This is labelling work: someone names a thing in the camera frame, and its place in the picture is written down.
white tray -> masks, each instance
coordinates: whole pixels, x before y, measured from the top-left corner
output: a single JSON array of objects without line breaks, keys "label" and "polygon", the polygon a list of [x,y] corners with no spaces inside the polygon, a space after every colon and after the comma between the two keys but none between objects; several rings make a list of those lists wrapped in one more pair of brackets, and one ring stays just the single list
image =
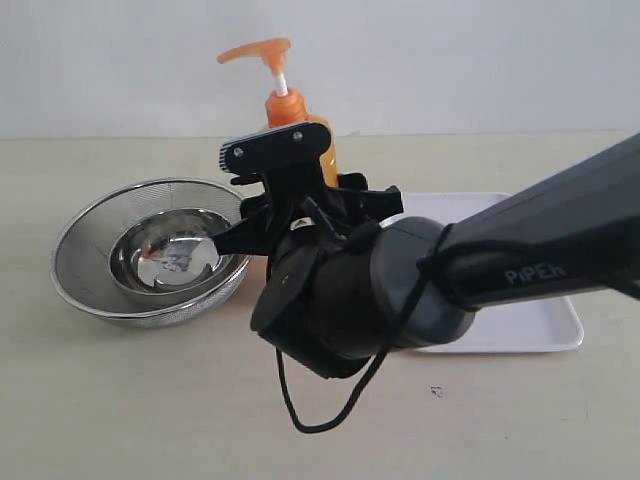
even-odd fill
[{"label": "white tray", "polygon": [[[504,193],[405,193],[406,215],[443,224],[463,220],[507,198]],[[566,297],[488,307],[478,312],[469,331],[447,345],[423,348],[426,353],[524,353],[572,350],[584,331]]]}]

black wire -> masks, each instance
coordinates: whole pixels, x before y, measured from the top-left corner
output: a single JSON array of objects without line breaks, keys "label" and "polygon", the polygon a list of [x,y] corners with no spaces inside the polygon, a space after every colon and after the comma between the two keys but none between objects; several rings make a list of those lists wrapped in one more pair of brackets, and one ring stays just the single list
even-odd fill
[{"label": "black wire", "polygon": [[[446,236],[449,234],[449,231],[451,230],[452,227],[453,227],[453,224],[449,224],[442,230],[442,232],[440,232],[440,236],[438,237],[438,240],[432,249],[432,252],[431,252],[432,256],[437,254],[437,251],[440,248],[440,245],[442,244]],[[353,387],[353,390],[351,391],[349,398],[344,404],[344,407],[342,407],[342,410],[340,410],[340,412],[332,420],[329,420],[328,422],[321,423],[318,425],[305,425],[300,421],[300,418],[296,413],[295,406],[293,405],[293,402],[291,400],[291,395],[289,394],[289,388],[287,386],[287,380],[286,380],[286,375],[284,370],[284,359],[282,358],[282,352],[276,348],[276,362],[278,364],[278,378],[280,380],[282,397],[284,399],[284,403],[289,412],[289,416],[291,417],[291,421],[293,422],[293,425],[296,427],[296,429],[299,432],[309,433],[309,434],[326,432],[328,430],[332,430],[336,428],[338,425],[340,425],[342,422],[346,420],[346,418],[351,413],[351,410],[353,410],[353,407],[355,407],[356,403],[358,402],[360,395],[362,394],[366,386],[369,384],[371,379],[375,376],[375,374],[380,369],[382,362],[387,357],[387,354],[391,351],[391,348],[393,348],[393,345],[395,345],[398,337],[400,336],[400,334],[404,330],[404,327],[409,321],[409,318],[411,317],[413,310],[418,305],[418,302],[422,297],[422,293],[426,288],[427,284],[429,283],[430,270],[431,269],[429,268],[429,262],[422,262],[422,264],[419,265],[418,280],[411,288],[409,295],[407,295],[407,299],[405,300],[404,304],[402,305],[402,308],[400,309],[396,327],[387,336],[385,342],[380,347],[380,350],[378,350],[378,353],[376,353],[371,363],[369,363],[367,370],[362,374],[362,376],[360,377],[356,385]]]}]

bottle nozzle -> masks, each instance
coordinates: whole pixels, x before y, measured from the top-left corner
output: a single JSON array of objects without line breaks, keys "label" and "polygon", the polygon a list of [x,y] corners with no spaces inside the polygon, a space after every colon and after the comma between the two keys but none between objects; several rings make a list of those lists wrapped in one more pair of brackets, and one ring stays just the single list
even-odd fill
[{"label": "bottle nozzle", "polygon": [[248,43],[221,53],[218,55],[218,62],[227,63],[240,57],[262,57],[264,64],[271,69],[271,74],[276,82],[276,94],[279,97],[284,97],[289,93],[284,78],[284,64],[289,47],[291,47],[291,42],[288,38],[272,38]]}]

beige tabletop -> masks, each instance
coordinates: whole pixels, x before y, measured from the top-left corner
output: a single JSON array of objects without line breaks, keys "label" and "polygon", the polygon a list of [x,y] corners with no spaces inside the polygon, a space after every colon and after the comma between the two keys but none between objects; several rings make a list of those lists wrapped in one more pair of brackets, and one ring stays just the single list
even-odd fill
[{"label": "beige tabletop", "polygon": [[[630,133],[347,137],[337,151],[374,188],[514,193]],[[573,299],[585,327],[573,352],[394,354],[347,422],[317,436],[291,426],[273,350],[249,330],[261,261],[228,304],[172,329],[121,329],[58,298],[49,250],[69,217],[138,180],[226,181],[220,143],[0,142],[0,478],[637,475],[640,308],[616,293]],[[334,415],[353,384],[289,372],[309,422]]]}]

pump dispenser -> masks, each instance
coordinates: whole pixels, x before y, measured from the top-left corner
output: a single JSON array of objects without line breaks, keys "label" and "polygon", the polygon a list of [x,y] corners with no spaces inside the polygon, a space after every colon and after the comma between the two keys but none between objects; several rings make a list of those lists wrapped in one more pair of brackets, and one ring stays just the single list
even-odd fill
[{"label": "pump dispenser", "polygon": [[[325,118],[307,112],[302,94],[287,85],[284,65],[289,47],[291,47],[291,42],[288,38],[272,38],[248,43],[222,53],[218,56],[218,62],[227,63],[239,57],[262,57],[264,64],[271,69],[275,82],[275,90],[271,92],[265,104],[269,128],[308,120],[322,123],[331,130],[329,122]],[[333,139],[329,149],[320,157],[320,164],[326,184],[330,187],[337,187],[338,171]]]}]

